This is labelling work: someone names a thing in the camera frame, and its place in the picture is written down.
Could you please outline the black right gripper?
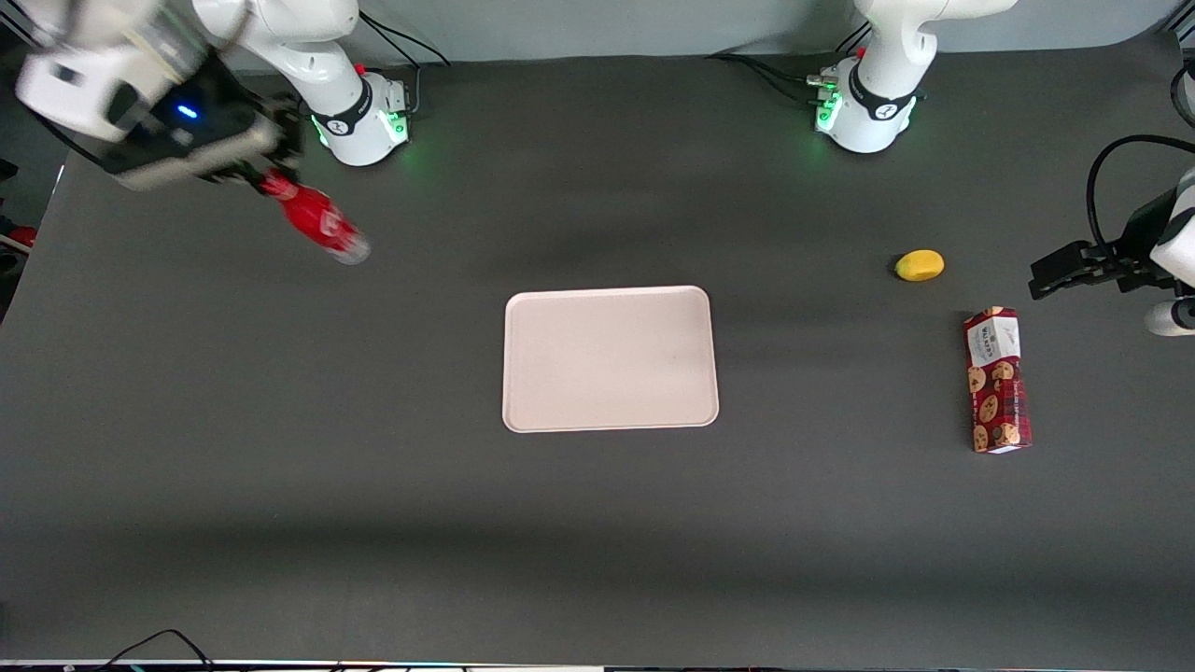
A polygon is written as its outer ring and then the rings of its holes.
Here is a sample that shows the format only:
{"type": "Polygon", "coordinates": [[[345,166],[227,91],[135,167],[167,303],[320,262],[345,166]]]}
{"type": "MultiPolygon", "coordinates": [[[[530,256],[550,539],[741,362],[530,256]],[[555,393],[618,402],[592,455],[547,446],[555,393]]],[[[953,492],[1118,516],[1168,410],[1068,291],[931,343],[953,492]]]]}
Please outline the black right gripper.
{"type": "Polygon", "coordinates": [[[268,172],[293,183],[301,175],[286,161],[304,155],[302,115],[296,104],[266,103],[244,88],[217,56],[153,106],[134,110],[131,132],[104,145],[112,177],[201,177],[264,193],[268,172]],[[258,166],[251,159],[269,155],[258,166]]]}

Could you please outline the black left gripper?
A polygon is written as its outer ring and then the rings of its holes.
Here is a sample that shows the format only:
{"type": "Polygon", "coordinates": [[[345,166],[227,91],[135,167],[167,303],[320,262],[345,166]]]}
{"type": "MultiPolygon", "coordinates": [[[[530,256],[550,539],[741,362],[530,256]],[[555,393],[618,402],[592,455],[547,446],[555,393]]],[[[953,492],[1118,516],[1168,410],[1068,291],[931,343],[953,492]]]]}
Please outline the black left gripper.
{"type": "Polygon", "coordinates": [[[1183,291],[1183,190],[1172,188],[1144,204],[1113,243],[1127,271],[1119,271],[1101,246],[1072,242],[1030,264],[1029,293],[1041,301],[1059,291],[1117,282],[1119,292],[1142,287],[1183,291]]]}

